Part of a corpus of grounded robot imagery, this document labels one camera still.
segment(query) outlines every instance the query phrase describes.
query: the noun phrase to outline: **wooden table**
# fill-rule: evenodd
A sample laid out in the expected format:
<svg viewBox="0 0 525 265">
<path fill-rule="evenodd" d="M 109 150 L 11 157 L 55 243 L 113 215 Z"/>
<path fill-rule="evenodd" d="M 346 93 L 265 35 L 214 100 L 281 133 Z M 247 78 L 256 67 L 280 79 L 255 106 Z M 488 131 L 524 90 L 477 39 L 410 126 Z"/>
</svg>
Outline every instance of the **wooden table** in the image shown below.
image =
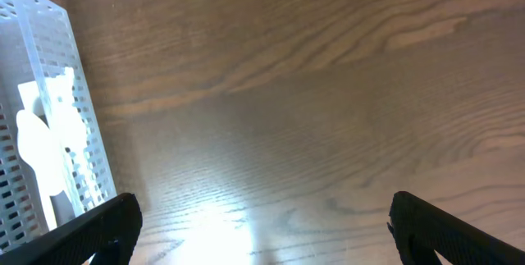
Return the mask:
<svg viewBox="0 0 525 265">
<path fill-rule="evenodd" d="M 408 190 L 525 249 L 525 0 L 54 0 L 137 264 L 400 264 Z"/>
</svg>

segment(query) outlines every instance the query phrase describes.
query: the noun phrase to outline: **white perforated basket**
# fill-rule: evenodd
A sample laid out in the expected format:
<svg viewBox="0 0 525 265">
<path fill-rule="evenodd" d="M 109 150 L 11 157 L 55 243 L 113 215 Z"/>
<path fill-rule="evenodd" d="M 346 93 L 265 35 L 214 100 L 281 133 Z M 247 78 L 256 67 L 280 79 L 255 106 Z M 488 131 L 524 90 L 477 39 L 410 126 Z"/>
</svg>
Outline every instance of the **white perforated basket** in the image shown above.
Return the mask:
<svg viewBox="0 0 525 265">
<path fill-rule="evenodd" d="M 50 80 L 72 70 L 71 96 L 49 87 Z M 17 85 L 36 82 L 45 119 L 52 132 L 64 120 L 57 106 L 71 100 L 85 135 L 63 138 L 63 175 L 75 215 L 116 195 L 93 104 L 82 71 L 67 12 L 49 0 L 0 0 L 0 249 L 6 251 L 46 232 L 36 181 L 16 148 L 16 113 L 24 108 Z M 73 144 L 83 144 L 71 151 Z"/>
</svg>

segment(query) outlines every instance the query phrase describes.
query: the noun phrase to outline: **wooden surface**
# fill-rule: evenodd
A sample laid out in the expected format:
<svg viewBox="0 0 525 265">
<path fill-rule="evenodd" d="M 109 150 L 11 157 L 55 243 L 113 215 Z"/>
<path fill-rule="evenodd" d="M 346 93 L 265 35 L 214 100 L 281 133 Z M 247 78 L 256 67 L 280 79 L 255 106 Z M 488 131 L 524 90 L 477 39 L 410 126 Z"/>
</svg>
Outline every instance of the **wooden surface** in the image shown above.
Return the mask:
<svg viewBox="0 0 525 265">
<path fill-rule="evenodd" d="M 400 264 L 408 190 L 525 249 L 525 0 L 54 0 L 137 264 Z"/>
</svg>

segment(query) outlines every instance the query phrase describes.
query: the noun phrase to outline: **brown wood grain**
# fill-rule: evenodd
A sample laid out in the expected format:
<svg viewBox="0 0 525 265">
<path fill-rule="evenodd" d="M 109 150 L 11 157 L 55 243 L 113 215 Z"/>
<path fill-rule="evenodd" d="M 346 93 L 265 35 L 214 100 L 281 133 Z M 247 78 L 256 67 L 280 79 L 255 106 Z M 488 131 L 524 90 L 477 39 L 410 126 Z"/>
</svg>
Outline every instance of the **brown wood grain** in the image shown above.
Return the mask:
<svg viewBox="0 0 525 265">
<path fill-rule="evenodd" d="M 525 0 L 55 0 L 133 263 L 399 264 L 408 190 L 525 249 Z"/>
</svg>

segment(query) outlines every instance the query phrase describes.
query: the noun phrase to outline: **dark wood tabletop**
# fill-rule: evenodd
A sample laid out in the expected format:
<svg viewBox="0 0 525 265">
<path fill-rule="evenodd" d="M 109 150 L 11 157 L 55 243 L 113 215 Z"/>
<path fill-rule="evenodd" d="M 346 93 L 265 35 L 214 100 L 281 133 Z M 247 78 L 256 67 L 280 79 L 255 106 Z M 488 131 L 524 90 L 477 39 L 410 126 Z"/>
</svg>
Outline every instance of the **dark wood tabletop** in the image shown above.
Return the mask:
<svg viewBox="0 0 525 265">
<path fill-rule="evenodd" d="M 400 264 L 407 190 L 525 249 L 525 0 L 53 0 L 133 264 Z"/>
</svg>

